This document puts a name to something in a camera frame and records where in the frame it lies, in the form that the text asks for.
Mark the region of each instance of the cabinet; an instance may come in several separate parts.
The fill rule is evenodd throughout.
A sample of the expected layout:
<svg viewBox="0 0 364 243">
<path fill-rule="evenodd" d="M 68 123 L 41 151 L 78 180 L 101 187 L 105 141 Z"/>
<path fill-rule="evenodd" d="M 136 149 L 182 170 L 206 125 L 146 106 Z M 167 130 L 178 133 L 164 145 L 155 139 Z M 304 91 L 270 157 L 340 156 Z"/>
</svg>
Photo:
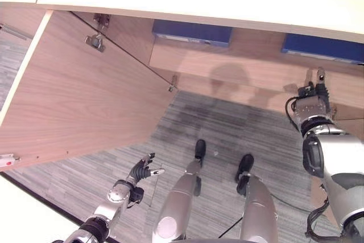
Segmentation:
<svg viewBox="0 0 364 243">
<path fill-rule="evenodd" d="M 167 81 L 107 39 L 85 44 L 93 34 L 66 11 L 40 22 L 0 127 L 17 166 L 144 142 L 171 102 Z"/>
</svg>

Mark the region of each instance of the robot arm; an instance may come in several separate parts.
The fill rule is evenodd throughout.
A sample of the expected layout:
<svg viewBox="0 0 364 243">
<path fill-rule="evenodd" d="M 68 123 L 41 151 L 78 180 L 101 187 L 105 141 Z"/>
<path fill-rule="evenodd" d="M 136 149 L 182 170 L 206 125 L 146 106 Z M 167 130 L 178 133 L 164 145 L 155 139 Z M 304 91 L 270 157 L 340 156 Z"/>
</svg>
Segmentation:
<svg viewBox="0 0 364 243">
<path fill-rule="evenodd" d="M 154 153 L 146 155 L 131 169 L 125 180 L 115 182 L 107 194 L 106 200 L 64 243 L 103 243 L 110 235 L 110 231 L 114 228 L 120 215 L 127 208 L 142 201 L 144 190 L 137 187 L 137 183 L 141 179 L 164 172 L 164 169 L 149 170 L 148 165 L 154 156 Z"/>
<path fill-rule="evenodd" d="M 331 117 L 325 73 L 317 84 L 299 89 L 291 105 L 295 128 L 303 136 L 303 166 L 321 179 L 342 237 L 364 238 L 364 145 L 337 127 Z"/>
</svg>

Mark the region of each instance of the black cable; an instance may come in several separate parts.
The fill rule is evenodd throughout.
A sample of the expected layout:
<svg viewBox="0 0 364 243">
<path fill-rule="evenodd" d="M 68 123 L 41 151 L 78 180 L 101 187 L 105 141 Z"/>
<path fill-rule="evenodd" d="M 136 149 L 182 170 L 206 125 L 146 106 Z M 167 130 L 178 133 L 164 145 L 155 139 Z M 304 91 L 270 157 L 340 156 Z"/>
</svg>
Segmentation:
<svg viewBox="0 0 364 243">
<path fill-rule="evenodd" d="M 300 130 L 299 130 L 299 128 L 298 128 L 298 126 L 297 126 L 297 124 L 293 121 L 293 119 L 291 118 L 291 115 L 289 114 L 289 112 L 288 112 L 288 104 L 289 104 L 289 102 L 291 102 L 291 101 L 293 101 L 294 100 L 294 102 L 291 104 L 291 109 L 292 109 L 292 111 L 294 111 L 294 109 L 296 109 L 296 100 L 298 100 L 298 99 L 300 99 L 301 97 L 291 97 L 291 98 L 289 98 L 288 100 L 287 100 L 287 102 L 286 102 L 286 105 L 284 106 L 284 110 L 286 111 L 286 115 L 287 115 L 287 117 L 288 117 L 288 119 L 289 119 L 289 122 L 294 126 L 294 128 L 299 132 Z"/>
<path fill-rule="evenodd" d="M 224 231 L 218 238 L 223 237 L 225 235 L 225 233 L 227 233 L 229 230 L 233 229 L 242 219 L 243 219 L 243 217 L 241 217 L 237 222 L 235 222 L 232 226 L 230 226 L 229 229 L 227 229 L 226 231 Z"/>
<path fill-rule="evenodd" d="M 338 242 L 343 242 L 344 241 L 344 237 L 343 235 L 338 237 L 338 236 L 319 236 L 317 234 L 314 233 L 313 229 L 312 229 L 312 223 L 319 217 L 322 215 L 322 213 L 327 209 L 327 207 L 329 206 L 329 199 L 325 199 L 324 201 L 324 205 L 322 205 L 320 208 L 317 208 L 315 210 L 313 210 L 307 217 L 307 230 L 305 232 L 305 236 L 309 237 L 313 240 L 315 240 L 316 242 L 319 243 L 338 243 Z"/>
<path fill-rule="evenodd" d="M 271 196 L 274 197 L 275 199 L 279 200 L 280 202 L 284 203 L 285 205 L 288 205 L 288 206 L 290 206 L 290 207 L 292 207 L 294 209 L 297 209 L 297 210 L 305 212 L 305 213 L 311 213 L 311 211 L 308 211 L 308 210 L 302 209 L 300 207 L 294 206 L 294 205 L 284 201 L 283 199 L 280 199 L 279 197 L 273 195 L 272 193 L 271 193 Z"/>
<path fill-rule="evenodd" d="M 280 199 L 279 197 L 273 195 L 271 193 L 271 196 L 274 197 L 275 199 L 278 199 L 280 202 L 284 203 L 285 205 L 288 205 L 294 209 L 297 209 L 297 210 L 300 210 L 302 212 L 305 212 L 305 213 L 311 213 L 311 211 L 308 211 L 308 210 L 305 210 L 305 209 L 302 209 L 300 207 L 297 207 L 297 206 L 294 206 L 286 201 L 284 201 L 283 199 Z M 243 217 L 241 217 L 237 222 L 235 222 L 232 226 L 230 226 L 226 231 L 224 231 L 218 238 L 221 238 L 222 236 L 224 236 L 229 230 L 233 229 L 241 220 L 243 219 Z"/>
</svg>

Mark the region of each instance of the cabinet door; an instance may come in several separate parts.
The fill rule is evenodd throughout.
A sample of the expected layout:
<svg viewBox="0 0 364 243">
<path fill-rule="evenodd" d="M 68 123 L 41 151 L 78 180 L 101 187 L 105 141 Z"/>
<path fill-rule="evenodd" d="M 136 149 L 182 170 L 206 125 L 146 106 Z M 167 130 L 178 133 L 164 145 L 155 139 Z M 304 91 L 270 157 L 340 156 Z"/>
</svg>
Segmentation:
<svg viewBox="0 0 364 243">
<path fill-rule="evenodd" d="M 83 13 L 80 11 L 73 13 L 94 28 L 98 27 L 98 23 L 94 20 L 94 13 Z M 101 30 L 101 32 L 162 78 L 172 83 L 173 76 L 179 76 L 179 73 L 153 68 L 149 65 L 155 40 L 152 33 L 153 23 L 154 19 L 151 18 L 111 15 L 109 27 L 105 31 Z"/>
<path fill-rule="evenodd" d="M 94 33 L 51 15 L 0 127 L 0 155 L 16 166 L 144 142 L 164 114 L 169 83 L 106 39 L 103 53 L 85 44 Z"/>
</svg>

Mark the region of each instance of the blue box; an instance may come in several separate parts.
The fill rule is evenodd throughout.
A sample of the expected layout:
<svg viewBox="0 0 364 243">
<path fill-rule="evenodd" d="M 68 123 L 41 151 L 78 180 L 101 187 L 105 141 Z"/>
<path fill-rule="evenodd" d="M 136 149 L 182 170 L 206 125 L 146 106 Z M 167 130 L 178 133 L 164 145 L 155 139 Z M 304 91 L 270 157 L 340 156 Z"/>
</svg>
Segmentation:
<svg viewBox="0 0 364 243">
<path fill-rule="evenodd" d="M 287 34 L 283 53 L 364 64 L 364 44 L 309 35 Z"/>
<path fill-rule="evenodd" d="M 160 38 L 228 47 L 232 27 L 154 20 L 153 34 Z"/>
</svg>

